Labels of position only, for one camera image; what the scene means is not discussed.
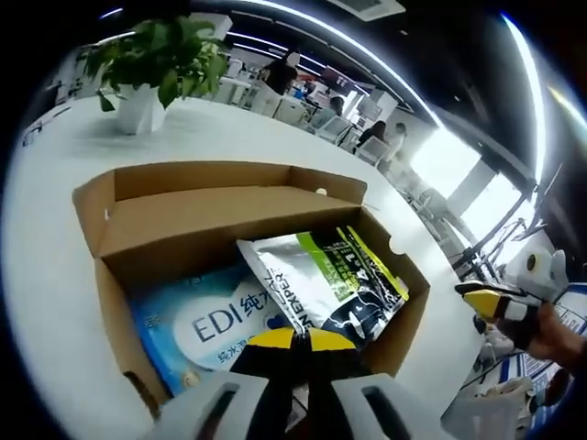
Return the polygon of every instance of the chair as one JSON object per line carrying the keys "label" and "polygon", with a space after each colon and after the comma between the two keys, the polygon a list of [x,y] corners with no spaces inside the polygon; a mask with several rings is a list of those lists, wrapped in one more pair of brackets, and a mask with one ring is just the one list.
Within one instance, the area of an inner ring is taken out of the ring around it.
{"label": "chair", "polygon": [[389,151],[387,144],[381,142],[375,136],[371,136],[362,147],[357,150],[357,156],[376,167],[382,157]]}
{"label": "chair", "polygon": [[352,153],[353,149],[357,147],[357,141],[362,133],[357,128],[351,128],[348,132],[344,133],[340,142],[339,147]]}
{"label": "chair", "polygon": [[292,103],[285,99],[282,100],[274,119],[282,121],[290,126],[297,127],[305,115],[305,108],[301,104]]}
{"label": "chair", "polygon": [[338,136],[349,128],[350,125],[351,123],[348,120],[343,119],[340,116],[334,116],[316,131],[316,136],[334,144],[336,143]]}

